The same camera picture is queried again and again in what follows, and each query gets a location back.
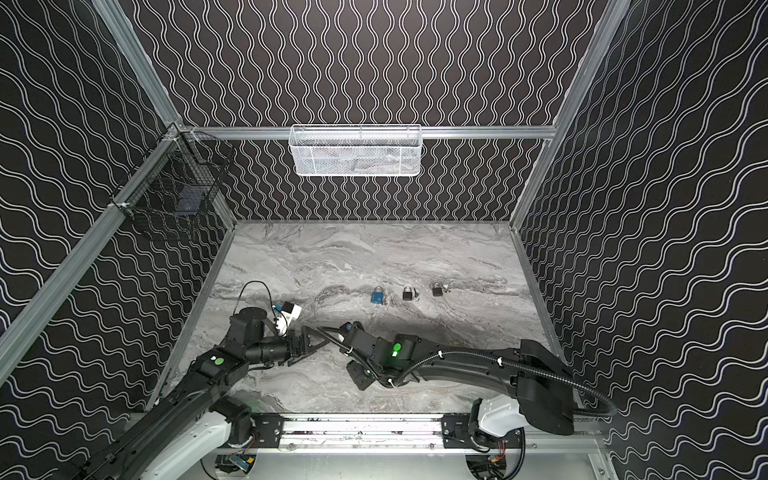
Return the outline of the blue padlock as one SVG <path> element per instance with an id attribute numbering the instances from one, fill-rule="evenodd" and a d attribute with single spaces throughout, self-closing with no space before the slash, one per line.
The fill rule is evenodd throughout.
<path id="1" fill-rule="evenodd" d="M 371 293 L 370 302 L 376 305 L 383 305 L 385 303 L 385 298 L 386 294 L 384 288 L 382 286 L 376 286 Z"/>

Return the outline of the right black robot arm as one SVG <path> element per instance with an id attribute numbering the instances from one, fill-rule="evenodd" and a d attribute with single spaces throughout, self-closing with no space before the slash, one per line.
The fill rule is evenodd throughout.
<path id="1" fill-rule="evenodd" d="M 607 418 L 618 407 L 603 392 L 583 385 L 542 344 L 524 339 L 517 348 L 483 350 L 441 345 L 410 334 L 391 340 L 358 322 L 334 334 L 352 359 L 350 376 L 359 389 L 373 383 L 399 388 L 420 381 L 448 381 L 493 391 L 513 413 L 539 430 L 571 435 L 578 417 Z"/>

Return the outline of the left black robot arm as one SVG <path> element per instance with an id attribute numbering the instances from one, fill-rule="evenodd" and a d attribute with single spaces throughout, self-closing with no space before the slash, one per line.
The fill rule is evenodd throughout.
<path id="1" fill-rule="evenodd" d="M 230 317 L 225 338 L 194 360 L 176 387 L 110 446 L 78 465 L 67 463 L 55 479 L 138 479 L 192 421 L 210 411 L 249 369 L 292 365 L 331 341 L 304 327 L 281 336 L 267 312 L 247 307 Z"/>

